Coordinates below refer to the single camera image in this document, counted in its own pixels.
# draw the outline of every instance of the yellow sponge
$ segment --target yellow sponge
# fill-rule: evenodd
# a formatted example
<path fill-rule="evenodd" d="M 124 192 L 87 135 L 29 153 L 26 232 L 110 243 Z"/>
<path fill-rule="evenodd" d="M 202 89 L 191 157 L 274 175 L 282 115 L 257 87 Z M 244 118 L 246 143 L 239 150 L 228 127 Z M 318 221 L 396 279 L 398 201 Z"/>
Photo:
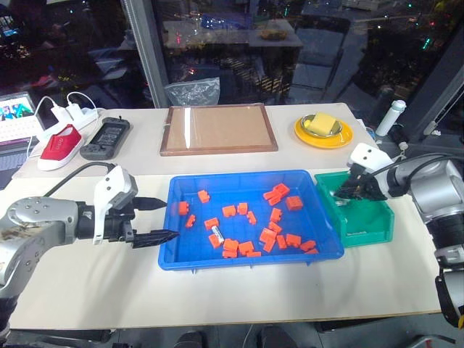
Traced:
<path fill-rule="evenodd" d="M 324 114 L 323 112 L 316 112 L 314 120 L 311 121 L 307 129 L 313 133 L 319 134 L 320 136 L 327 136 L 330 134 L 335 121 L 335 118 L 328 114 Z"/>

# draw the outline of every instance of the black game controller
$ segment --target black game controller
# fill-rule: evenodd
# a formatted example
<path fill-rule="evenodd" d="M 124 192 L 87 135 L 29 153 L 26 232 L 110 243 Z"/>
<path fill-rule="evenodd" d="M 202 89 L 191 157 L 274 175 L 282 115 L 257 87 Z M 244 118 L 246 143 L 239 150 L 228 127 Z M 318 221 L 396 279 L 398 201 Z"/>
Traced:
<path fill-rule="evenodd" d="M 131 124 L 120 118 L 106 117 L 91 142 L 80 148 L 80 155 L 86 160 L 109 160 L 116 155 L 129 131 Z"/>

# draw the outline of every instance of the red canvas sneaker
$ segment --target red canvas sneaker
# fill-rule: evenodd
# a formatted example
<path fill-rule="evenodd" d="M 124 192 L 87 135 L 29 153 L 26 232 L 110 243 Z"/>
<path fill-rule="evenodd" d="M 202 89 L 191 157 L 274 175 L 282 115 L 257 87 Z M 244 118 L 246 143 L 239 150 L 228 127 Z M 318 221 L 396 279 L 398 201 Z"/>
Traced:
<path fill-rule="evenodd" d="M 84 144 L 82 135 L 73 125 L 67 125 L 61 132 L 51 136 L 49 143 L 37 161 L 40 170 L 55 170 L 66 165 Z"/>

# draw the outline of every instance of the orange block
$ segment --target orange block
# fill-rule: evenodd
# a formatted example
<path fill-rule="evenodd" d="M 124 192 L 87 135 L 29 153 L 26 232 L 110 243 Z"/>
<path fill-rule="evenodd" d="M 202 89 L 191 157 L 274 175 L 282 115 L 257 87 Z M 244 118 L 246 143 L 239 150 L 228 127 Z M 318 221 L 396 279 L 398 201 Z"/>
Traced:
<path fill-rule="evenodd" d="M 273 249 L 275 243 L 276 243 L 275 239 L 268 239 L 262 249 L 265 252 L 270 252 Z"/>
<path fill-rule="evenodd" d="M 279 197 L 280 194 L 277 191 L 269 191 L 269 192 L 265 192 L 262 196 L 264 197 L 264 199 L 271 199 L 271 198 Z"/>
<path fill-rule="evenodd" d="M 196 220 L 196 217 L 195 217 L 195 215 L 193 215 L 193 214 L 192 214 L 192 215 L 190 215 L 190 216 L 188 217 L 188 220 L 187 220 L 187 222 L 186 222 L 186 227 L 187 227 L 187 228 L 190 228 L 191 226 L 193 226 L 193 225 L 194 225 L 194 222 L 195 222 L 195 220 Z"/>
<path fill-rule="evenodd" d="M 229 205 L 223 208 L 223 214 L 226 218 L 229 218 L 230 216 L 235 216 L 236 213 L 237 211 L 235 210 L 235 205 Z"/>
<path fill-rule="evenodd" d="M 210 234 L 210 236 L 208 236 L 208 239 L 210 240 L 212 247 L 215 249 L 217 249 L 221 245 L 219 239 L 215 234 Z"/>
<path fill-rule="evenodd" d="M 252 241 L 246 241 L 245 243 L 240 243 L 239 244 L 239 251 L 241 256 L 245 256 L 249 252 L 253 252 L 254 250 L 254 245 Z"/>
<path fill-rule="evenodd" d="M 248 211 L 248 213 L 246 214 L 246 217 L 248 218 L 249 223 L 251 223 L 252 225 L 256 225 L 257 220 L 251 210 Z"/>
<path fill-rule="evenodd" d="M 281 198 L 284 198 L 287 194 L 289 194 L 290 188 L 282 183 L 279 183 L 277 186 L 273 187 L 273 191 L 277 191 L 281 195 Z"/>
<path fill-rule="evenodd" d="M 275 239 L 277 240 L 277 245 L 280 250 L 287 249 L 287 243 L 282 235 L 279 234 Z"/>
<path fill-rule="evenodd" d="M 280 227 L 280 226 L 277 225 L 276 223 L 273 223 L 272 221 L 269 222 L 269 229 L 270 229 L 270 230 L 273 230 L 273 231 L 276 232 L 277 234 L 279 234 L 280 232 L 282 232 L 282 227 Z"/>
<path fill-rule="evenodd" d="M 261 256 L 261 252 L 249 252 L 246 254 L 246 257 L 259 257 Z"/>
<path fill-rule="evenodd" d="M 273 208 L 273 211 L 270 214 L 270 220 L 273 223 L 278 223 L 282 218 L 282 210 Z"/>
<path fill-rule="evenodd" d="M 305 252 L 307 252 L 309 249 L 314 249 L 316 246 L 316 242 L 315 241 L 306 241 L 305 243 L 303 243 L 302 245 L 299 246 L 299 248 Z"/>
<path fill-rule="evenodd" d="M 269 205 L 276 205 L 280 201 L 281 201 L 281 197 L 280 196 L 275 196 L 275 197 L 269 199 L 268 203 L 269 203 Z"/>
<path fill-rule="evenodd" d="M 231 250 L 224 250 L 223 257 L 225 259 L 235 259 L 237 257 L 237 251 L 233 252 Z"/>
<path fill-rule="evenodd" d="M 298 196 L 287 197 L 285 204 L 291 211 L 301 210 L 303 208 L 303 202 Z"/>
<path fill-rule="evenodd" d="M 260 235 L 260 241 L 262 241 L 263 243 L 266 243 L 269 240 L 274 241 L 276 239 L 276 236 L 277 233 L 275 231 L 272 231 L 269 228 L 264 227 Z"/>
<path fill-rule="evenodd" d="M 210 195 L 205 190 L 198 191 L 198 198 L 200 198 L 202 203 L 208 203 L 210 201 Z"/>
<path fill-rule="evenodd" d="M 319 254 L 319 251 L 317 249 L 311 249 L 308 252 L 305 252 L 305 254 Z"/>
<path fill-rule="evenodd" d="M 288 233 L 286 235 L 286 242 L 287 242 L 287 245 L 291 247 L 299 248 L 299 246 L 302 243 L 302 237 Z"/>
<path fill-rule="evenodd" d="M 186 201 L 179 202 L 179 215 L 187 215 L 189 213 L 189 203 Z"/>
<path fill-rule="evenodd" d="M 210 230 L 211 227 L 213 226 L 219 226 L 219 220 L 217 217 L 214 217 L 213 219 L 206 220 L 204 222 L 204 227 L 206 227 L 207 230 Z"/>
<path fill-rule="evenodd" d="M 233 239 L 226 238 L 224 241 L 224 250 L 237 253 L 237 248 L 239 247 L 239 242 L 234 241 Z"/>
<path fill-rule="evenodd" d="M 237 212 L 239 212 L 240 215 L 246 215 L 248 212 L 248 203 L 239 203 Z"/>

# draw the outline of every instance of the green bin edge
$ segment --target green bin edge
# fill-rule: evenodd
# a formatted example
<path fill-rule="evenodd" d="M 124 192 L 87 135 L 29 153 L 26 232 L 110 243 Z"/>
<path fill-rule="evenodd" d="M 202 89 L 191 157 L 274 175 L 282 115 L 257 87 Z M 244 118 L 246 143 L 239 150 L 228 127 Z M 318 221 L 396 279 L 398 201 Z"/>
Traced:
<path fill-rule="evenodd" d="M 382 231 L 376 231 L 372 234 L 363 234 L 363 235 L 347 235 L 347 223 L 344 218 L 344 214 L 341 212 L 340 208 L 335 204 L 333 197 L 330 195 L 330 189 L 326 185 L 327 178 L 345 176 L 348 178 L 348 172 L 335 172 L 335 173 L 324 173 L 316 174 L 315 179 L 318 182 L 316 187 L 318 193 L 320 194 L 321 201 L 324 208 L 326 209 L 328 216 L 331 219 L 331 222 L 336 229 L 336 232 L 339 235 L 339 238 L 345 248 L 349 247 L 361 247 L 363 245 L 377 244 L 377 243 L 386 243 L 393 239 L 393 229 L 394 229 L 394 213 L 388 206 L 385 201 L 374 201 L 372 204 L 379 204 L 380 209 L 383 210 L 382 214 L 385 214 L 386 218 L 389 218 L 387 223 L 388 228 Z"/>

